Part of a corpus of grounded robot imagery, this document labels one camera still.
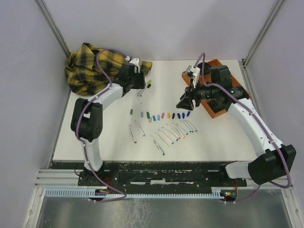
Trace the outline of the yellow marker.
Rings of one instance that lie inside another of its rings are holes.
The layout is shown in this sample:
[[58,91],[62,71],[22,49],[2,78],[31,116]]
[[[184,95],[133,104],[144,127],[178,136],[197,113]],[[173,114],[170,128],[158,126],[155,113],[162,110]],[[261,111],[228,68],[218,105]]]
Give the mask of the yellow marker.
[[176,129],[176,131],[179,133],[179,135],[185,139],[184,134],[179,130],[178,126],[175,123],[172,123],[172,125],[174,126],[174,128]]

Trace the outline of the pink cap marker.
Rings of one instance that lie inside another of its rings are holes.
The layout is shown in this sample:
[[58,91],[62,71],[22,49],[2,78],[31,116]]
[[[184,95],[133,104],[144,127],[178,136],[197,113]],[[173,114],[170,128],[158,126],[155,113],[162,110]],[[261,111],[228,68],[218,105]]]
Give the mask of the pink cap marker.
[[155,133],[155,135],[166,146],[166,148],[170,148],[170,146],[159,136],[159,134]]

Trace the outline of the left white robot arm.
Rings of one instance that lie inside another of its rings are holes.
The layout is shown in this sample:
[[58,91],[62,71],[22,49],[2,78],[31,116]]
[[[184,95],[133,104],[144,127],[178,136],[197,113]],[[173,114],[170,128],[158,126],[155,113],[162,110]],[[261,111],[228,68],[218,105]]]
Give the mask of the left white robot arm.
[[84,167],[91,171],[88,178],[94,185],[101,185],[105,180],[105,173],[100,171],[103,160],[99,149],[99,136],[103,129],[103,111],[130,90],[143,89],[145,86],[140,60],[133,58],[122,64],[116,78],[101,92],[88,99],[76,100],[71,130],[82,144]]

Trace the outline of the purple cap marker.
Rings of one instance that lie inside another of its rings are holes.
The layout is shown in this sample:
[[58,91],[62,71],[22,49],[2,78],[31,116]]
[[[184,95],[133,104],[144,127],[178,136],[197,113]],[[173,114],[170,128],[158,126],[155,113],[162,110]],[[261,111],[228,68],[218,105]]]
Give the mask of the purple cap marker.
[[139,124],[136,120],[135,120],[134,122],[136,123],[136,125],[137,125],[137,127],[139,128],[139,130],[140,130],[141,134],[143,135],[143,137],[145,137],[145,132],[143,131],[143,129],[142,129],[142,127],[140,126],[140,124]]

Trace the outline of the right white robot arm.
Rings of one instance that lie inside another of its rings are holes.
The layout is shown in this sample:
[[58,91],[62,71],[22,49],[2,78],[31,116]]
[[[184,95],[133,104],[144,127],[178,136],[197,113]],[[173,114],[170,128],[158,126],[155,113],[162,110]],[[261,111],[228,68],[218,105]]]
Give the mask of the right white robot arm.
[[190,84],[176,105],[179,109],[192,111],[203,100],[210,100],[216,108],[225,109],[240,124],[250,140],[256,159],[253,161],[234,161],[224,166],[218,173],[218,181],[228,186],[237,178],[251,179],[256,184],[271,183],[287,177],[285,188],[292,185],[290,170],[296,150],[292,145],[284,145],[267,127],[255,110],[249,93],[242,86],[234,86],[230,70],[225,65],[209,69],[211,82],[200,82],[200,68],[188,66],[185,75]]

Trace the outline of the light green cap marker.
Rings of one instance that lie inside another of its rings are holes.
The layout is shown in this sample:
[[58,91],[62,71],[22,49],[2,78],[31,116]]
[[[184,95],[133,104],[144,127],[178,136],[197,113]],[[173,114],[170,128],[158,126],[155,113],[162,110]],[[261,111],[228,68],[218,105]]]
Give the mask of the light green cap marker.
[[137,95],[138,96],[142,96],[142,94],[151,86],[151,80],[148,81],[148,83],[146,84],[146,86],[144,87],[144,89],[142,89]]

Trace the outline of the black cap marker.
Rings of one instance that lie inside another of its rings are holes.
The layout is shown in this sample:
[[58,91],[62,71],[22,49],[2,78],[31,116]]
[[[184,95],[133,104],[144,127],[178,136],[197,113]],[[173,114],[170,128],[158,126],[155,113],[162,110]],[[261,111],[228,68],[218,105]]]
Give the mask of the black cap marker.
[[145,89],[143,89],[143,91],[140,93],[140,97],[151,87],[151,84],[148,84],[147,87]]

